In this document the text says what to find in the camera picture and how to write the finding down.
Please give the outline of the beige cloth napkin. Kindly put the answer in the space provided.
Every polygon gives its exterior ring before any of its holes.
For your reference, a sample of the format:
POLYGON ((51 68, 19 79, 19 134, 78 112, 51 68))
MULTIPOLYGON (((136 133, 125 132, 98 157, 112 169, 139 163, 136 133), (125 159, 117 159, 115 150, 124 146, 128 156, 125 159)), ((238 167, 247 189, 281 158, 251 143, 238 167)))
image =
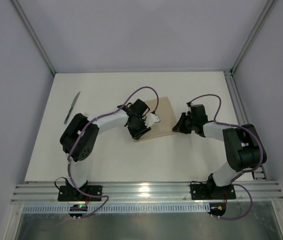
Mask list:
POLYGON ((177 119, 168 97, 159 98, 159 105, 155 113, 159 117, 160 122, 151 126, 151 130, 141 136, 140 139, 135 140, 135 142, 142 142, 175 134, 172 129, 176 125, 177 119))

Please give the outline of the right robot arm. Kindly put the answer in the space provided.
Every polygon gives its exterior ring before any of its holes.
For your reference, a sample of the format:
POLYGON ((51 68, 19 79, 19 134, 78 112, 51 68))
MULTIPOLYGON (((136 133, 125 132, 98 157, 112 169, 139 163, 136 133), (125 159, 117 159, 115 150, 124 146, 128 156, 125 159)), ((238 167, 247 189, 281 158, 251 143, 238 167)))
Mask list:
POLYGON ((267 160, 264 147, 252 124, 230 126, 209 121, 204 105, 188 103, 188 112, 183 112, 172 128, 175 133, 196 133, 202 138, 222 141, 226 162, 210 174, 206 182, 191 181, 192 200, 234 200, 233 182, 245 170, 259 167, 267 160))

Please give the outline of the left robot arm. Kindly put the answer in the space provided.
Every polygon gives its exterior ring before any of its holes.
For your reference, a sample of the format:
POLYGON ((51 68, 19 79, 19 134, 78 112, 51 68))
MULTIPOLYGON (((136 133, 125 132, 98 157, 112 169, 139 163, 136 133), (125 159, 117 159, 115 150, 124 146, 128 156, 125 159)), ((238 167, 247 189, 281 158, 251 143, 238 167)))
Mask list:
POLYGON ((86 177, 86 162, 98 135, 117 127, 126 127, 133 140, 139 140, 152 126, 159 123, 156 111, 140 99, 119 105, 115 110, 99 116, 76 114, 60 137, 62 150, 67 154, 67 179, 59 189, 58 200, 101 200, 101 190, 91 190, 86 177))

